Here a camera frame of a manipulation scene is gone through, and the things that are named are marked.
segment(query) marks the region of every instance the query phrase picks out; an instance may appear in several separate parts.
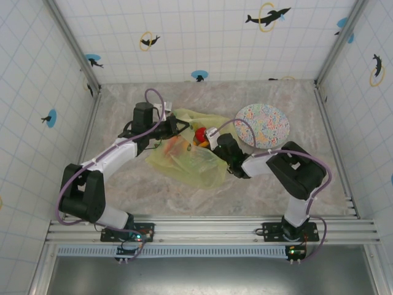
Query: gray floor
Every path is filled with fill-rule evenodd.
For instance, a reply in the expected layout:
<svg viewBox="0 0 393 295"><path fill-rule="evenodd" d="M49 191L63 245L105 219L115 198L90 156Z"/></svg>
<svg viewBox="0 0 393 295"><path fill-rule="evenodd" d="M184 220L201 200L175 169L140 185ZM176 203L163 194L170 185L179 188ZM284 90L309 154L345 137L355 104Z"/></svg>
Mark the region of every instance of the gray floor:
<svg viewBox="0 0 393 295"><path fill-rule="evenodd" d="M325 246L314 259L58 258L53 295L372 295L361 246Z"/></svg>
<svg viewBox="0 0 393 295"><path fill-rule="evenodd" d="M247 81L104 85L85 160L110 146L132 119L135 103L144 101L147 88L156 88L173 109L187 108L233 118L252 103L268 103L282 110L293 140L324 160L333 182L314 202L314 214L346 214L344 192L330 150L311 81ZM159 101L154 93L151 100ZM283 214L288 193L274 175L237 179L227 175L217 189L200 190L161 175L145 158L149 151L126 163L106 183L107 202L135 214L268 215Z"/></svg>

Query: grid pattern wall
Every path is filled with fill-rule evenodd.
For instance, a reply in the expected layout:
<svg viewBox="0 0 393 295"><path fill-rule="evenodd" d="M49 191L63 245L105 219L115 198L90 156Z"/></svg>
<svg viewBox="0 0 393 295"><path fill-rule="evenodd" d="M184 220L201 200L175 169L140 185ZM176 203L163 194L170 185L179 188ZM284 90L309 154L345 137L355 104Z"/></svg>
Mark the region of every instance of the grid pattern wall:
<svg viewBox="0 0 393 295"><path fill-rule="evenodd" d="M355 0L57 3L105 84L315 79Z"/></svg>
<svg viewBox="0 0 393 295"><path fill-rule="evenodd" d="M371 0L323 99L361 217L374 218L393 264L393 1Z"/></svg>
<svg viewBox="0 0 393 295"><path fill-rule="evenodd" d="M0 294L27 292L77 160L93 105L79 69L42 0L0 1Z"/></svg>

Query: yellow plastic bag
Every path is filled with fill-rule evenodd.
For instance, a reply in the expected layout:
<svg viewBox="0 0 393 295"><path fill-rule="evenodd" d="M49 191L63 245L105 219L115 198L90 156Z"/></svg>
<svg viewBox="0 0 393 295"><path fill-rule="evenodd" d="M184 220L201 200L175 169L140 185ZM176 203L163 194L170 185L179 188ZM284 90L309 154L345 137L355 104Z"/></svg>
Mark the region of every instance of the yellow plastic bag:
<svg viewBox="0 0 393 295"><path fill-rule="evenodd" d="M195 130L201 127L220 127L228 118L205 115L187 109L175 110L176 118L189 122L190 128L180 136L162 141L146 162L162 174L199 189L219 187L227 174L227 163L209 149L193 145ZM231 133L238 140L233 124L228 124L220 133Z"/></svg>

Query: speckled circular disc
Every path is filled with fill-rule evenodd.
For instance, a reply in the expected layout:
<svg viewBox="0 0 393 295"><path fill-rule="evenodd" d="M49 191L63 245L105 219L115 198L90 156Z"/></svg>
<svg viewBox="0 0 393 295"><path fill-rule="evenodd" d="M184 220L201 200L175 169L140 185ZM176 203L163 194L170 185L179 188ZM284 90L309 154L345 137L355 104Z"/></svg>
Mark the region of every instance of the speckled circular disc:
<svg viewBox="0 0 393 295"><path fill-rule="evenodd" d="M271 149L283 143L289 134L287 116L274 106L264 103L250 104L241 109L236 118L251 125L257 139L257 148ZM252 134L246 124L235 121L238 136L252 146Z"/></svg>

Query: vent grille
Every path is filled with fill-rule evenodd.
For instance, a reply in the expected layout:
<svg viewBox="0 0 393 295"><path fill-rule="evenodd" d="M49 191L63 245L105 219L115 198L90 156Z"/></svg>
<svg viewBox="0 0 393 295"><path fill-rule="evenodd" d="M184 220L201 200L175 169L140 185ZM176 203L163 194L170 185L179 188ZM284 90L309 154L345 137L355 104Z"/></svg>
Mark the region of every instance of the vent grille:
<svg viewBox="0 0 393 295"><path fill-rule="evenodd" d="M132 257L117 255L113 245L60 245L58 256L84 257ZM175 257L269 257L286 258L285 246L157 246L146 245L140 258Z"/></svg>

